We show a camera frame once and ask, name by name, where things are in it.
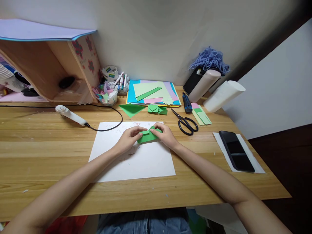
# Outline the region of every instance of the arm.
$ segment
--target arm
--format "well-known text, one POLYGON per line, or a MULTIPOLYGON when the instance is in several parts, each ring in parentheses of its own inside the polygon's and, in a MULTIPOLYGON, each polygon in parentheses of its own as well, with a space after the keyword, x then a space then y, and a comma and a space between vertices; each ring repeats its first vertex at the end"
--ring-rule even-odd
POLYGON ((124 131, 117 144, 60 180, 23 209, 4 229, 3 233, 44 233, 78 195, 116 157, 129 150, 146 128, 133 127, 124 131))
POLYGON ((181 145, 170 128, 151 132, 193 168, 237 213, 248 233, 291 233, 274 213, 235 177, 181 145))

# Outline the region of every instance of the hand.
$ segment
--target hand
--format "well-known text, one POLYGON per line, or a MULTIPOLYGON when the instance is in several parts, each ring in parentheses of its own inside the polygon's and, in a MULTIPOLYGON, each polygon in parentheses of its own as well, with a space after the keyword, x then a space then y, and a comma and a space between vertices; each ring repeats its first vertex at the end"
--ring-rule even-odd
POLYGON ((116 150, 118 152, 118 155, 123 154, 127 152, 131 147, 134 145, 134 143, 142 137, 143 131, 146 131, 147 128, 143 127, 132 127, 125 130, 120 137, 119 141, 114 145, 112 149, 116 150))
POLYGON ((174 147, 178 146, 180 143, 178 140, 174 137, 172 131, 170 128, 162 123, 155 123, 155 128, 158 128, 162 130, 162 133, 151 129, 151 133, 153 133, 155 136, 157 136, 166 146, 173 149, 174 147))

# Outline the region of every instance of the black cable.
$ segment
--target black cable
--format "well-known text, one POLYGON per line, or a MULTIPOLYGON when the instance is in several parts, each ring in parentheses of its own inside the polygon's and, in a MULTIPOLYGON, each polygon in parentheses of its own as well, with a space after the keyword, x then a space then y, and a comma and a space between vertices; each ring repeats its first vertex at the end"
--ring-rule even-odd
MULTIPOLYGON (((121 113, 116 110, 115 108, 113 107, 107 107, 107 106, 99 106, 99 105, 94 105, 94 104, 87 104, 87 105, 90 105, 90 106, 96 106, 96 107, 104 107, 104 108, 111 108, 113 109, 114 111, 118 112, 118 114, 120 114, 121 116, 121 121, 119 124, 117 124, 115 127, 112 127, 110 129, 106 129, 106 130, 98 130, 98 129, 95 129, 95 128, 92 128, 88 123, 85 123, 85 126, 91 128, 92 130, 94 131, 98 131, 98 132, 106 132, 106 131, 109 131, 109 130, 112 130, 114 128, 117 128, 122 122, 123 122, 123 116, 121 115, 121 113)), ((79 104, 69 104, 69 105, 64 105, 64 106, 81 106, 79 104)), ((51 108, 56 108, 56 106, 54 107, 35 107, 35 106, 11 106, 11 105, 0 105, 0 107, 21 107, 21 108, 41 108, 41 109, 51 109, 51 108)))

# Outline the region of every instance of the dark floor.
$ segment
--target dark floor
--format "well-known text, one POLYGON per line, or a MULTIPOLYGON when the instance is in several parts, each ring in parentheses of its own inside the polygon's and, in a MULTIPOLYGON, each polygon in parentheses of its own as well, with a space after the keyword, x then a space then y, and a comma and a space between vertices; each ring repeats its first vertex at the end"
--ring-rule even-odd
POLYGON ((249 142, 292 195, 264 203, 293 233, 308 233, 312 217, 312 124, 249 142))

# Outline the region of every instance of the smartphone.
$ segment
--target smartphone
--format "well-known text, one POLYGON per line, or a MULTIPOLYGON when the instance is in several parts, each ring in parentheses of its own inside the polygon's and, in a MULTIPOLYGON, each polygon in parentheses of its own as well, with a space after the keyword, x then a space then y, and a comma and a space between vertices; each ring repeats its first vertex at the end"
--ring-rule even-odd
POLYGON ((241 146, 236 134, 227 131, 220 131, 219 134, 233 167, 238 171, 254 172, 254 167, 241 146))

